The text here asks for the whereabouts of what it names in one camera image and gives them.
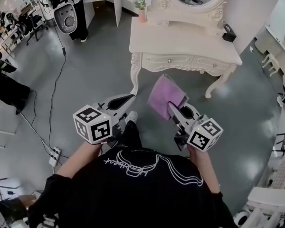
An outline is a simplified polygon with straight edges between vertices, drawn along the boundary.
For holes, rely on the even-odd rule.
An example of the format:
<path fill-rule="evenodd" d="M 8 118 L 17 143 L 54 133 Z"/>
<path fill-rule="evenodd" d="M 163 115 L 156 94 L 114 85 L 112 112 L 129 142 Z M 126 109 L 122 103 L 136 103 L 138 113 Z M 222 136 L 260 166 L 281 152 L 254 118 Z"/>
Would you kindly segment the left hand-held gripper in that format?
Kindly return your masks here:
<path fill-rule="evenodd" d="M 133 94 L 121 94 L 101 104 L 85 105 L 73 114 L 77 133 L 90 144 L 107 143 L 112 147 L 122 134 L 119 122 L 135 99 Z"/>

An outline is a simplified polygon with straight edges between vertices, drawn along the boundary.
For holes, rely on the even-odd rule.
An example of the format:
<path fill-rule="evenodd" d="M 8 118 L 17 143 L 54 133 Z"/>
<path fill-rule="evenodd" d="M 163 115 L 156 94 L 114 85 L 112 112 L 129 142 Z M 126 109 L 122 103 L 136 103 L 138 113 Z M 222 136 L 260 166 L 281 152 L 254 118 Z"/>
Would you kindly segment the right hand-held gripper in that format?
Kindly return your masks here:
<path fill-rule="evenodd" d="M 207 151 L 223 133 L 223 129 L 213 118 L 200 115 L 198 110 L 188 103 L 178 108 L 168 102 L 168 111 L 179 128 L 174 141 L 180 151 L 189 145 L 199 151 Z"/>

